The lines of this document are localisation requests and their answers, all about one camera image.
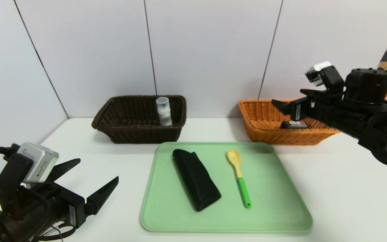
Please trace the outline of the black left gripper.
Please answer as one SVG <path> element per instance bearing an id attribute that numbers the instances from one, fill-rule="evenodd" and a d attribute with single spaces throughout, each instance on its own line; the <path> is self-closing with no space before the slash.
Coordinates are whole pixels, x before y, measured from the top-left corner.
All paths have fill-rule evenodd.
<path id="1" fill-rule="evenodd" d="M 115 177 L 84 199 L 56 184 L 81 159 L 54 166 L 47 181 L 26 188 L 20 183 L 3 187 L 0 182 L 0 242 L 63 241 L 96 215 L 119 183 Z"/>

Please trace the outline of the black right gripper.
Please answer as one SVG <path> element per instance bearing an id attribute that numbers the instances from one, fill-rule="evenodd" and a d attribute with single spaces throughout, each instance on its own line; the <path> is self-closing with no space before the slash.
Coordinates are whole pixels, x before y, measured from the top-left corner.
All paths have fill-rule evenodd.
<path id="1" fill-rule="evenodd" d="M 329 98 L 306 96 L 290 103 L 272 99 L 271 103 L 283 115 L 290 115 L 292 120 L 310 118 L 331 127 Z"/>

